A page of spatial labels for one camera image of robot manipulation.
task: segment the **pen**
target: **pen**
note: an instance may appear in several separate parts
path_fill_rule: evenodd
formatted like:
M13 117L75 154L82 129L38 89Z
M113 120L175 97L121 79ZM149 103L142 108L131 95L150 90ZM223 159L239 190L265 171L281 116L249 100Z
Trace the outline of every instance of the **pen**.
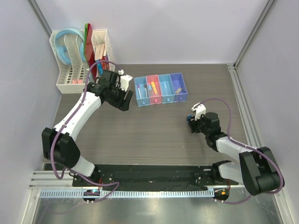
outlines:
M138 88L138 92L139 92L139 98L142 98L142 96L141 96L141 92L140 92L139 84L137 85L137 88Z
M147 91L147 88L146 88L146 84L144 84L144 90L145 90L145 97L146 97L146 98L149 97L149 96L148 96L148 91Z
M151 89L151 85L149 84L149 97L152 97L152 96L153 96L153 90Z

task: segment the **marker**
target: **marker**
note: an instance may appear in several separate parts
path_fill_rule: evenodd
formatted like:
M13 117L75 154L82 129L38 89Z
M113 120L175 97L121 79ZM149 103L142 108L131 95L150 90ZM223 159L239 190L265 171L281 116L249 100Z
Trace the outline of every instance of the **marker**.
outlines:
M155 93L156 95L158 95L158 91L157 91L157 89L156 89L156 85L155 85L154 82L151 82L151 87L153 87L154 93Z
M153 90L151 90L151 85L149 84L149 97L152 97L153 95Z
M166 82L164 82L164 88L165 88L165 94L166 94L166 96L168 96L168 88L167 88Z
M140 88L139 88L139 84L137 85L137 88L138 88L138 92L139 92L139 98L142 98L142 97L141 97Z
M145 90L145 97L146 97L146 98L149 97L149 96L148 96L148 91L147 91L147 88L146 88L146 84L144 84L144 90Z

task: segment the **gray table surface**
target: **gray table surface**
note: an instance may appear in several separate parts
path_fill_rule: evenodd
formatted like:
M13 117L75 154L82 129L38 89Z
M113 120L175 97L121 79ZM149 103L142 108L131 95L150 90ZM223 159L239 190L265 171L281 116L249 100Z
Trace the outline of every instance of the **gray table surface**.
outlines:
M90 162L210 165L229 159L210 149L203 134L191 134L186 121L194 104L215 97L226 100L231 106L232 137L247 142L226 65L161 64L121 67L133 77L181 72L189 96L185 102L138 107L134 94L127 112L104 103L83 126L76 141L81 155ZM133 81L130 90L135 91ZM79 94L62 96L55 124L67 115L78 99ZM218 113L222 130L227 132L227 107L218 101L207 102L205 106L207 112Z

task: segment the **eraser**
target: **eraser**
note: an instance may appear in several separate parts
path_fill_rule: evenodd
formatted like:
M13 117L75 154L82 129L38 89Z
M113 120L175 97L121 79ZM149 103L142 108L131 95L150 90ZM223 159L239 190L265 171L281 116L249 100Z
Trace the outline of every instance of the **eraser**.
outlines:
M176 94L179 94L179 92L181 92L181 91L182 91L182 88L179 87L179 88L177 89L177 91L176 91Z
M82 84L83 83L83 80L82 79L74 79L73 84Z

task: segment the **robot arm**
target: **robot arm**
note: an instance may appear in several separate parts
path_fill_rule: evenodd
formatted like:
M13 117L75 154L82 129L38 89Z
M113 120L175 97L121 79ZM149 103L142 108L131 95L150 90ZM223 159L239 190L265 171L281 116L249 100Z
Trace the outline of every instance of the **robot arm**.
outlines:
M131 79L131 76L119 76L119 74L115 72L105 70L98 83L88 84L85 100L82 106L62 130L58 141L55 144L55 163L71 168L72 170L89 177L94 182L98 181L99 173L97 167L80 155L80 150L75 141L85 122L105 101L122 111L127 111L129 109L129 103L133 95L132 91L128 91L129 81ZM70 119L70 116L77 110L79 104L81 104L83 97L84 93L82 93L79 101L67 116L55 125L53 129L44 129L42 140L43 155L46 159L50 160L50 150L54 137L57 134L57 130Z
M214 179L230 179L244 184L251 195L275 190L279 187L280 179L276 169L261 157L257 152L246 148L245 144L237 142L221 131L218 114L206 113L203 105L196 104L191 109L194 116L187 118L192 133L203 133L210 148L216 152L224 153L235 159L238 164L231 161L220 161L213 164ZM257 148L258 151L269 157L277 165L271 150L267 147Z

